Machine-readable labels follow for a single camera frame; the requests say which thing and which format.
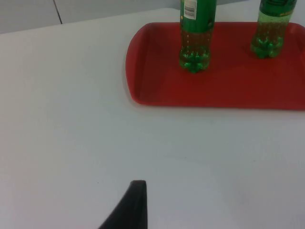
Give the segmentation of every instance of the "barcode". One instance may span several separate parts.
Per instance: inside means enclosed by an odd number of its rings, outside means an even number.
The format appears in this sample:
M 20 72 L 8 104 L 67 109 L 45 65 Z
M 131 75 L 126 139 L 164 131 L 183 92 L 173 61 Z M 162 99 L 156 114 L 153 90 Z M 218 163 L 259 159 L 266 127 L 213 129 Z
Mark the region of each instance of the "barcode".
M 184 0 L 184 16 L 196 20 L 197 0 Z

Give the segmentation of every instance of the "plastic bottle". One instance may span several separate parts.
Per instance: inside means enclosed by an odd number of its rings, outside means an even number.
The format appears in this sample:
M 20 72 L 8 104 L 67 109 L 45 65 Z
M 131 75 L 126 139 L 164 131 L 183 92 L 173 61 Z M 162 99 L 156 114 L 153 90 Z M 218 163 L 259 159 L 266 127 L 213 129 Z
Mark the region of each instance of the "plastic bottle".
M 276 57 L 284 44 L 285 30 L 296 0 L 261 0 L 257 30 L 251 50 L 259 58 Z
M 181 0 L 181 67 L 192 73 L 204 70 L 210 63 L 216 0 Z

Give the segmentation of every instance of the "bottle base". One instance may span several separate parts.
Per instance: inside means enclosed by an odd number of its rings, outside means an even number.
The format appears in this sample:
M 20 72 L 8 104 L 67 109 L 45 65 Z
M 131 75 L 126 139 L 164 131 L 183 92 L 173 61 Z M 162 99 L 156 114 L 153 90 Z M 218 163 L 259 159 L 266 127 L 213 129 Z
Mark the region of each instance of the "bottle base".
M 281 52 L 281 48 L 277 49 L 264 49 L 259 46 L 255 46 L 251 44 L 251 51 L 256 54 L 256 56 L 260 59 L 266 59 L 266 58 L 274 58 L 278 56 Z
M 191 73 L 204 71 L 210 64 L 210 55 L 193 55 L 180 53 L 179 64 L 183 69 L 187 69 Z

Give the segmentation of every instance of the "bottle label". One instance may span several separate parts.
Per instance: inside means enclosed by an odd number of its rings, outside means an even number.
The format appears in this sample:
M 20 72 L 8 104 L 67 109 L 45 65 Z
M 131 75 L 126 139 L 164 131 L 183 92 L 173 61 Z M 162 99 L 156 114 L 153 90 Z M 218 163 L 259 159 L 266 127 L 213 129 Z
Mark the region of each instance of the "bottle label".
M 214 27 L 216 0 L 181 0 L 181 29 L 201 33 Z
M 196 20 L 197 0 L 184 0 L 184 17 Z
M 292 14 L 297 0 L 261 0 L 260 11 L 273 17 Z

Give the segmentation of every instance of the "black object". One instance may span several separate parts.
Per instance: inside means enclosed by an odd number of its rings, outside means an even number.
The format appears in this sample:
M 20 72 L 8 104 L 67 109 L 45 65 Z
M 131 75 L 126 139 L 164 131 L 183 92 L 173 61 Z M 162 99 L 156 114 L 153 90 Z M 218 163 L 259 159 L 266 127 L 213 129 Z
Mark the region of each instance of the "black object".
M 99 229 L 147 229 L 146 181 L 130 183 L 119 204 Z

